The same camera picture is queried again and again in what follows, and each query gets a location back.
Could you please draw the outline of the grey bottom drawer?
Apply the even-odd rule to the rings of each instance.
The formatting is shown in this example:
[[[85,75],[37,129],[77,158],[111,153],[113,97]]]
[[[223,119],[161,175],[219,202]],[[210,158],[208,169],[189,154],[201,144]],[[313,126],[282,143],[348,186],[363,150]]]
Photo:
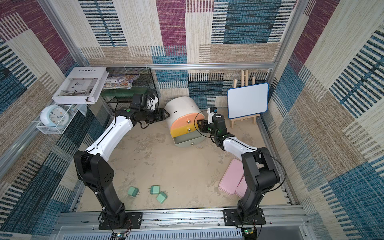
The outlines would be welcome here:
[[[194,132],[188,132],[185,135],[181,135],[173,139],[177,147],[187,148],[187,147],[191,147],[201,143],[206,139],[206,137],[207,137],[206,134],[200,134],[197,131],[194,131]]]

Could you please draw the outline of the white round drawer cabinet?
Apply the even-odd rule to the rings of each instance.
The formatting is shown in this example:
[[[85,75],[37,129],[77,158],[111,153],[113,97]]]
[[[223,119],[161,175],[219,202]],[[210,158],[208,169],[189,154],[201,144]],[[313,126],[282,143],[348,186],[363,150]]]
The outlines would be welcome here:
[[[165,105],[165,110],[170,114],[166,119],[170,129],[177,119],[189,114],[198,114],[200,112],[197,104],[190,97],[178,97],[169,101]]]

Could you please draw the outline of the yellow drawer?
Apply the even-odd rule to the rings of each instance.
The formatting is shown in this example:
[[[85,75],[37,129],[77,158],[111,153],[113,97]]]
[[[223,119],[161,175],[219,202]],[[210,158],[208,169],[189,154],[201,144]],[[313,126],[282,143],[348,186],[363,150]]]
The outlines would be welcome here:
[[[196,128],[193,122],[173,123],[170,128],[170,133],[173,138],[180,137],[195,131],[196,131]]]

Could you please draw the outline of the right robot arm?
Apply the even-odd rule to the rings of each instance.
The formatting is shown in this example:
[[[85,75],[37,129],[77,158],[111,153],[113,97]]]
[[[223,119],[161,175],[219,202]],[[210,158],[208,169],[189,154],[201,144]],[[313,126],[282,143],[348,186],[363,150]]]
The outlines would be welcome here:
[[[265,223],[260,203],[266,193],[280,182],[280,175],[274,158],[267,148],[251,147],[229,133],[222,115],[215,115],[213,120],[197,120],[195,128],[201,133],[208,133],[213,143],[223,151],[233,154],[243,164],[247,184],[245,195],[237,206],[237,219],[242,224]]]

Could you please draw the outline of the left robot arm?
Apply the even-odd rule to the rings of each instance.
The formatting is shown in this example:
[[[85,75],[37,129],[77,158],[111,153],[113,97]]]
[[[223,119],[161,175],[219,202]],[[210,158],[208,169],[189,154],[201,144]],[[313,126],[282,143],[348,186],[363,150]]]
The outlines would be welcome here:
[[[112,228],[127,224],[126,208],[113,186],[114,170],[108,160],[118,143],[136,124],[148,125],[170,117],[163,108],[122,108],[104,133],[85,151],[77,151],[74,163],[79,180],[92,190],[102,207],[102,216]]]

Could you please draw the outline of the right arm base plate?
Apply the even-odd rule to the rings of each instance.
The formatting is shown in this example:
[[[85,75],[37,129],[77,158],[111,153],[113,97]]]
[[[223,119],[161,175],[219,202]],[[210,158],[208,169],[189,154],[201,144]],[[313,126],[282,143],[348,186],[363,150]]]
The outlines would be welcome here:
[[[224,209],[225,226],[248,226],[248,225],[265,225],[265,215],[262,209],[256,208],[256,211],[250,214],[239,214],[237,209]]]

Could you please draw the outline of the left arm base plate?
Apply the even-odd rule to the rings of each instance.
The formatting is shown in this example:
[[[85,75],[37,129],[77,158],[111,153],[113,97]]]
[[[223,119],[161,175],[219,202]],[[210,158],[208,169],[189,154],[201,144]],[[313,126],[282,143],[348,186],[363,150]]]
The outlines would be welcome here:
[[[125,212],[124,216],[120,214],[117,218],[112,218],[102,211],[98,217],[99,230],[136,230],[141,227],[142,217],[142,212]]]

